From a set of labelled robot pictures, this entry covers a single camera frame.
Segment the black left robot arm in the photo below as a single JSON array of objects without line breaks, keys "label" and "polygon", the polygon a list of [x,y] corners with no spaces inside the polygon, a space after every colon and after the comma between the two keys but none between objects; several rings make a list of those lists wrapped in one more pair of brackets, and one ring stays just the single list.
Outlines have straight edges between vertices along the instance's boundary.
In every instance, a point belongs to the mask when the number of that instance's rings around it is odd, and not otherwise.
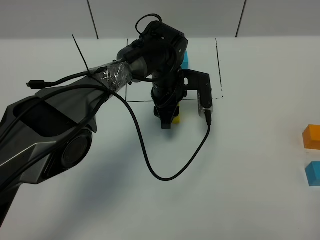
[{"label": "black left robot arm", "polygon": [[7,107],[0,123],[0,197],[78,165],[97,131],[96,114],[130,82],[151,82],[154,114],[169,129],[186,96],[181,64],[185,35],[151,22],[117,59],[56,82],[30,81],[34,96]]}]

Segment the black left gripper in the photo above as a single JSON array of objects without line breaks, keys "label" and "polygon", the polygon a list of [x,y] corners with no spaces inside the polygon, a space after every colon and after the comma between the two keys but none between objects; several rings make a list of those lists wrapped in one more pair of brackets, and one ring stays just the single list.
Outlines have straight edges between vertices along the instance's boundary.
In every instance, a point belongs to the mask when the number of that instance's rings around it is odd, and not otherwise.
[{"label": "black left gripper", "polygon": [[154,115],[160,118],[162,129],[171,129],[174,118],[180,114],[180,101],[187,96],[184,89],[183,69],[179,67],[166,75],[156,71],[151,74],[152,82],[151,98],[154,102]]}]

